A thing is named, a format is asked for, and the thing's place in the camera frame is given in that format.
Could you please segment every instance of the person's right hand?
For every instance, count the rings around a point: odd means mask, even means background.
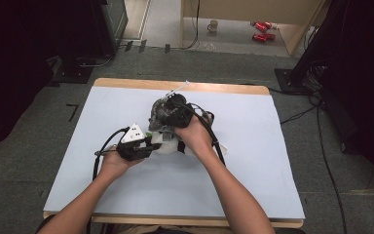
[[[211,136],[196,116],[192,117],[187,128],[175,128],[174,131],[199,158],[212,150]]]

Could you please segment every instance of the table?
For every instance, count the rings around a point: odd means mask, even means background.
[[[93,151],[97,151],[98,148],[103,144],[109,135],[112,132],[115,132],[115,129],[110,129],[109,127],[104,129],[101,128],[97,122],[102,122],[103,125],[108,126],[108,121],[105,118],[108,118],[109,115],[105,114],[105,109],[117,109],[113,107],[113,104],[116,103],[117,106],[121,106],[124,108],[126,104],[129,106],[132,105],[131,100],[134,103],[141,104],[145,102],[145,99],[149,99],[147,106],[151,106],[152,103],[155,101],[154,99],[150,99],[148,97],[151,94],[154,95],[161,95],[163,96],[167,92],[172,89],[175,89],[181,86],[183,82],[170,82],[170,81],[145,81],[145,80],[128,80],[128,79],[107,79],[107,78],[99,78],[95,81],[93,88],[90,92],[90,95],[87,99],[86,105],[83,109],[81,114],[80,120],[77,124],[76,130],[74,135],[71,139],[71,142],[68,146],[68,149],[65,153],[65,157],[62,161],[60,166],[59,172],[56,176],[56,181],[53,185],[52,191],[50,196],[47,200],[47,204],[44,208],[44,217],[52,214],[56,214],[60,211],[64,206],[66,206],[72,199],[74,199],[81,191],[85,189],[85,187],[91,182],[91,174],[92,174],[92,165],[94,161],[94,157],[90,157]],[[145,94],[147,97],[139,96],[138,98],[131,97],[133,94],[137,97],[138,92]],[[206,84],[206,83],[191,83],[189,86],[185,87],[183,91],[180,92],[187,99],[198,98],[200,99],[202,96],[204,97],[214,97],[216,96],[218,100],[222,100],[220,98],[227,97],[227,98],[239,98],[241,96],[245,96],[248,99],[253,98],[261,98],[261,99],[268,99],[271,100],[269,95],[269,91],[266,87],[259,87],[259,86],[241,86],[241,85],[226,85],[226,84]],[[114,94],[114,97],[118,97],[117,101],[109,102],[111,98],[111,94]],[[218,136],[221,143],[223,140],[227,140],[228,137],[223,133],[220,133],[220,129],[223,129],[224,125],[221,125],[221,122],[226,122],[226,116],[218,114],[218,107],[215,103],[213,109],[215,110],[216,119],[213,125],[214,131]],[[146,110],[146,113],[149,113],[151,107]],[[123,109],[120,111],[120,116],[124,115],[122,118],[126,118],[126,114],[123,113]],[[137,115],[133,112],[128,112],[129,114],[133,114],[133,116]],[[120,116],[114,116],[113,119],[117,119],[117,122],[120,122]],[[148,116],[141,116],[143,119],[147,120]],[[147,123],[137,123],[140,125],[141,129],[146,128],[148,126]],[[117,129],[123,128],[123,123],[120,123],[121,126],[116,126]],[[272,122],[272,125],[265,123],[265,126],[269,128],[272,132],[277,132],[281,135],[281,129],[279,124],[279,118],[275,119]],[[279,129],[276,128],[275,130],[272,129],[272,126],[278,126]],[[99,131],[94,131],[91,134],[84,134],[90,132],[90,129],[94,128]],[[265,144],[266,142],[261,139],[260,145]],[[268,161],[270,158],[275,159],[275,155],[281,156],[283,164],[281,165],[278,163],[275,167],[277,174],[271,174],[272,176],[278,175],[286,175],[287,178],[290,178],[290,181],[287,182],[285,185],[281,184],[282,177],[277,177],[277,187],[274,185],[268,185],[269,187],[273,187],[272,189],[268,188],[267,190],[272,190],[273,192],[266,191],[266,195],[268,199],[270,199],[271,195],[275,195],[276,189],[281,189],[283,186],[288,188],[285,196],[283,198],[278,199],[275,204],[272,204],[271,208],[265,206],[265,210],[267,213],[274,214],[274,217],[271,217],[271,222],[275,227],[300,227],[303,224],[303,209],[301,207],[301,203],[297,194],[297,190],[294,186],[294,181],[291,176],[291,170],[288,163],[287,154],[285,152],[284,141],[281,136],[280,141],[275,149],[268,149],[272,151],[272,155],[267,158]],[[235,147],[233,144],[230,145],[229,150],[235,152]],[[201,225],[201,226],[228,226],[228,222],[224,217],[224,214],[221,210],[221,206],[219,205],[218,199],[216,197],[215,189],[212,186],[208,186],[209,184],[212,185],[209,177],[206,177],[206,170],[204,169],[203,165],[201,165],[200,161],[197,158],[188,158],[181,153],[177,155],[173,155],[171,157],[165,158],[165,156],[157,156],[151,155],[150,159],[145,160],[142,164],[137,165],[134,168],[131,168],[123,177],[118,179],[119,181],[114,182],[110,188],[106,191],[104,196],[101,198],[100,202],[95,208],[92,221],[93,222],[105,222],[105,223],[135,223],[135,224],[170,224],[170,225]],[[247,170],[247,167],[244,165],[238,169],[235,167],[238,163],[243,163],[243,159],[241,159],[241,155],[235,156],[235,158],[229,156],[227,154],[225,156],[226,164],[229,170],[244,184],[244,186],[254,187],[258,185],[251,185],[253,184],[252,179],[245,179],[243,175],[248,175],[250,173],[254,174],[254,176],[261,176],[263,173],[263,169],[255,170],[252,172],[252,169]],[[251,159],[245,162],[246,164],[251,165]],[[168,179],[169,173],[173,175],[174,179],[177,180],[179,177],[180,179],[184,178],[183,183],[180,185],[179,181],[166,181],[166,183],[170,184],[169,190],[174,189],[174,191],[167,191],[165,195],[160,194],[160,191],[155,190],[156,186],[160,187],[161,182],[163,180]],[[202,183],[206,184],[206,187],[203,187],[202,191],[195,192],[189,191],[187,193],[180,192],[178,190],[191,188],[191,187],[200,187]],[[176,201],[178,197],[174,197],[174,201],[177,202],[176,205],[172,204],[170,208],[162,208],[163,203],[167,203],[167,200],[171,200],[171,194],[177,194],[177,196],[181,196],[179,201]],[[263,193],[257,194],[260,197],[259,202],[266,205],[267,202],[266,198],[263,198]],[[197,210],[201,208],[192,208],[191,206],[181,204],[184,200],[189,200],[191,197],[194,197],[196,200],[192,199],[190,202],[193,204],[201,204],[201,206],[209,206],[206,208],[205,211],[199,211],[200,214],[194,215],[197,213]],[[277,214],[275,211],[275,205],[288,207],[289,211],[284,211],[284,215],[286,218],[278,217],[281,214]]]
[[[180,33],[183,18],[195,17],[199,0],[182,0]],[[280,23],[280,34],[290,55],[317,17],[326,0],[201,0],[200,18],[217,20],[269,21]]]

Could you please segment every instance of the hand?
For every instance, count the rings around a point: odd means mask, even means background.
[[[105,153],[98,176],[106,176],[111,182],[122,176],[130,167],[142,162],[143,159],[129,162],[123,159],[117,151]]]
[[[196,116],[192,117],[187,128],[175,128],[174,131],[199,158],[205,155],[206,151],[212,150],[211,136]]]

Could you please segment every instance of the white board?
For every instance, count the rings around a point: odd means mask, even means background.
[[[117,130],[148,129],[152,104],[166,91],[92,87],[44,211],[58,212],[92,181],[94,153]],[[213,130],[228,148],[227,168],[269,218],[305,218],[271,96],[179,92],[215,115]],[[121,135],[111,143],[117,143]],[[196,157],[153,153],[107,189],[95,213],[224,217]]]

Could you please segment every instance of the forearm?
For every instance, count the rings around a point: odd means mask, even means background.
[[[82,233],[96,204],[111,182],[111,179],[106,176],[97,177],[39,233]]]
[[[213,181],[223,211],[235,233],[274,233],[265,212],[212,150],[199,157]]]

